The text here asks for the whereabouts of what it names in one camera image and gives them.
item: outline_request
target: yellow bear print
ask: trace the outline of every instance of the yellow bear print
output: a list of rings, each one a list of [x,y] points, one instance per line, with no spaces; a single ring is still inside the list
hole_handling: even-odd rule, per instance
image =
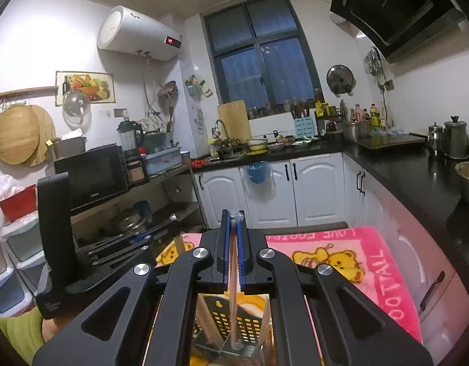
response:
[[[319,247],[314,253],[294,252],[292,260],[296,264],[307,267],[316,267],[318,264],[326,263],[337,269],[348,281],[360,283],[365,272],[360,268],[356,261],[356,254],[352,250],[343,250],[341,252],[329,253],[328,250],[333,247],[330,243],[326,247]]]
[[[190,249],[194,248],[194,244],[192,242],[185,242],[185,250],[189,251]],[[175,259],[178,257],[177,247],[175,246],[175,242],[171,242],[162,253],[158,255],[156,258],[157,263],[161,263],[163,265],[173,263]]]

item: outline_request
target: silver screw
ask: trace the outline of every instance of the silver screw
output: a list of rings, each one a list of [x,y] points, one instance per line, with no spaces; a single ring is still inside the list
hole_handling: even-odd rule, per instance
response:
[[[192,254],[197,259],[203,259],[205,256],[209,254],[209,251],[206,248],[195,248]]]
[[[136,275],[145,275],[150,270],[150,266],[145,263],[140,263],[134,268],[134,273]]]
[[[273,249],[265,248],[260,250],[260,256],[264,259],[271,259],[273,256],[275,256],[275,252],[273,251]]]
[[[331,275],[333,273],[333,267],[329,264],[319,264],[317,266],[317,272],[321,275]]]

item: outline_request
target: black range hood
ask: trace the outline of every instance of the black range hood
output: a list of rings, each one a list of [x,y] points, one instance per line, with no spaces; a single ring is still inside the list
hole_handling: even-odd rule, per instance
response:
[[[451,0],[332,0],[331,11],[362,30],[390,63],[464,18]]]

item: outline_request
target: fruit poster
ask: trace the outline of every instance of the fruit poster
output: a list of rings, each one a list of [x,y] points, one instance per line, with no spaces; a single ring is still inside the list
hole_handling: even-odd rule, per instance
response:
[[[91,103],[116,103],[112,74],[57,71],[56,86],[56,106],[63,106],[63,95],[74,88],[86,94]]]

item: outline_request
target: wine bottle in picture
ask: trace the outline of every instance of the wine bottle in picture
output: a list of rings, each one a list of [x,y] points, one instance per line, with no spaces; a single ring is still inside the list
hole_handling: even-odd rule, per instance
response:
[[[62,89],[63,89],[63,95],[65,95],[67,91],[70,90],[70,84],[68,83],[68,75],[65,76],[65,80],[62,84]]]

